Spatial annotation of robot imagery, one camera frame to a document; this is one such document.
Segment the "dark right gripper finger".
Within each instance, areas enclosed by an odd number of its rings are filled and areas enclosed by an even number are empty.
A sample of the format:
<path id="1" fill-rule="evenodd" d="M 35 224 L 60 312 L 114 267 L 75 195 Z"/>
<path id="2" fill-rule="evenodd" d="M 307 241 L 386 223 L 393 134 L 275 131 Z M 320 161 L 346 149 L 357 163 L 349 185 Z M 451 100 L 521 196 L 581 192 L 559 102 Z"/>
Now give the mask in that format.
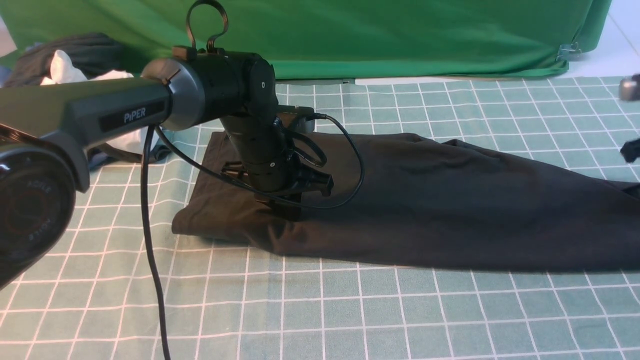
<path id="1" fill-rule="evenodd" d="M 632 164 L 640 157 L 640 140 L 626 141 L 620 148 L 620 154 L 627 164 Z"/>

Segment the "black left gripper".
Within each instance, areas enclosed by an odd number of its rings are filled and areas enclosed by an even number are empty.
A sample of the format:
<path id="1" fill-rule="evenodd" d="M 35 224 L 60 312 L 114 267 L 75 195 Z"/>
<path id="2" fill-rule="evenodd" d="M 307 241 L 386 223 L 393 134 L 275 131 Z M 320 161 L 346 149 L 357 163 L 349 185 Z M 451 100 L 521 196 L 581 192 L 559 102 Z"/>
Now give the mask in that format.
<path id="1" fill-rule="evenodd" d="M 256 191 L 292 201 L 286 204 L 256 194 L 255 200 L 287 221 L 302 216 L 302 193 L 318 191 L 327 197 L 334 186 L 331 175 L 318 171 L 327 163 L 325 153 L 310 137 L 285 128 L 279 117 L 222 117 L 222 127 L 239 160 L 222 166 L 221 174 Z"/>

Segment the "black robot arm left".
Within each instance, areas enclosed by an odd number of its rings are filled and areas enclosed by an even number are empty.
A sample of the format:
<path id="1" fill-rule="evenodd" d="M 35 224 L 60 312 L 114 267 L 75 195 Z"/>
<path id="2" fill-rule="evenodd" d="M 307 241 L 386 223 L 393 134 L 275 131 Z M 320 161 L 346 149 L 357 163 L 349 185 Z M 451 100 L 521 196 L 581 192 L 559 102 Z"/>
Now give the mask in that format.
<path id="1" fill-rule="evenodd" d="M 329 196 L 331 175 L 295 147 L 310 112 L 279 105 L 263 57 L 222 48 L 174 47 L 141 77 L 1 90 L 1 286 L 38 262 L 66 232 L 76 193 L 89 189 L 87 150 L 154 126 L 181 132 L 219 119 L 238 161 L 224 182 L 272 209 L 299 207 L 303 193 Z"/>

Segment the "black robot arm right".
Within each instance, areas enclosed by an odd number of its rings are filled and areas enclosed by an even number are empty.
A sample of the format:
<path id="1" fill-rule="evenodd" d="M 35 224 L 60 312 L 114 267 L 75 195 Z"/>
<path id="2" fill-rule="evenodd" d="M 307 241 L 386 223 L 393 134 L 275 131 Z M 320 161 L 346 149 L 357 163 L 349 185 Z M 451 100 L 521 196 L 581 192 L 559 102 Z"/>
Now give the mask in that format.
<path id="1" fill-rule="evenodd" d="M 622 101 L 633 102 L 640 100 L 640 74 L 636 73 L 621 80 L 619 97 Z M 627 141 L 620 149 L 620 153 L 627 164 L 635 162 L 640 157 L 640 139 Z"/>

